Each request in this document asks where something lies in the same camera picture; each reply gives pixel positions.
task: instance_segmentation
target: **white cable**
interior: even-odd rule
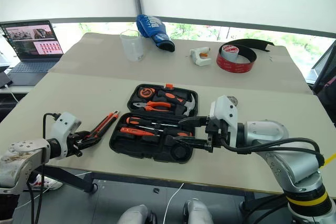
[[[168,211],[168,207],[169,207],[169,204],[170,204],[170,201],[172,200],[172,198],[179,192],[179,190],[181,190],[182,186],[184,185],[184,183],[182,183],[182,185],[179,187],[179,189],[170,197],[169,201],[168,201],[168,204],[167,204],[167,207],[166,207],[166,212],[164,213],[164,217],[163,217],[163,224],[165,223],[166,221],[166,215],[167,215],[167,211]]]
[[[92,172],[81,173],[81,174],[77,174],[77,175],[75,175],[75,176],[80,176],[80,175],[84,175],[84,174],[88,174],[88,173],[92,173]],[[47,190],[50,190],[50,188],[51,188],[54,184],[56,184],[57,182],[58,182],[58,181],[56,181],[55,183],[53,183],[49,188],[45,189],[45,190],[43,191],[43,194],[44,194]],[[26,203],[24,203],[23,205],[21,205],[21,206],[15,208],[15,210],[17,210],[17,209],[19,209],[19,208],[21,208],[21,207],[27,206],[30,202],[31,202],[31,200],[28,201],[28,202],[26,202]]]
[[[15,95],[12,93],[11,89],[8,87],[7,84],[5,84],[5,87],[6,87],[6,88],[9,90],[9,92],[12,94],[14,100],[15,100],[17,103],[19,103],[19,100],[16,99]]]

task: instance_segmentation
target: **yellow ring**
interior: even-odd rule
[[[327,197],[328,197],[328,194],[327,194],[326,191],[324,192],[324,194],[320,198],[314,199],[314,200],[310,200],[310,201],[293,200],[293,199],[288,198],[286,196],[286,198],[288,199],[289,202],[292,202],[295,205],[304,206],[304,207],[311,207],[311,206],[318,205],[318,204],[324,202]]]

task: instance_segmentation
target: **blue glove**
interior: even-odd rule
[[[136,26],[145,38],[152,37],[157,47],[170,52],[175,51],[174,43],[166,34],[166,27],[158,18],[148,15],[138,15]]]

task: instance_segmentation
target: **hammer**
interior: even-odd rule
[[[187,110],[183,114],[186,116],[189,116],[190,111],[195,108],[195,98],[193,94],[191,94],[191,102],[188,102],[187,100],[184,100],[172,93],[164,92],[163,90],[159,90],[157,94],[158,97],[166,97],[168,102],[185,106]]]

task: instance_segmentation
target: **black tool case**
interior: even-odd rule
[[[141,97],[140,91],[149,91],[148,93],[142,93],[148,95],[148,97]],[[173,94],[177,98],[184,99],[189,102],[192,100],[193,96],[195,100],[195,107],[194,109],[190,110],[188,116],[197,115],[198,95],[195,91],[176,88],[171,84],[166,84],[165,87],[160,85],[141,84],[136,87],[127,103],[127,107],[131,112],[121,116],[114,129],[110,139],[110,148],[112,150],[117,153],[123,153],[137,158],[153,158],[155,161],[160,162],[175,162],[183,164],[190,159],[193,148],[187,144],[178,143],[173,139],[173,137],[178,136],[176,133],[181,134],[179,131],[182,131],[182,134],[195,136],[195,128],[179,125],[179,120],[187,117],[187,115],[183,114],[186,111],[186,107],[181,104],[174,104],[171,101],[168,102],[169,99],[165,96],[162,96],[162,91]],[[155,109],[169,110],[168,112],[158,112],[146,111],[145,108],[134,105],[135,103],[147,103],[149,101],[168,102],[172,104],[172,107],[166,108],[164,106],[155,106]],[[141,128],[138,124],[130,123],[134,123],[134,120],[129,119],[131,117],[150,120],[151,123],[146,122],[147,124],[143,124],[142,122],[139,125],[150,127],[153,130]],[[161,124],[176,125],[176,127],[164,126]],[[125,133],[125,128],[146,131],[154,134],[155,136],[140,136]]]

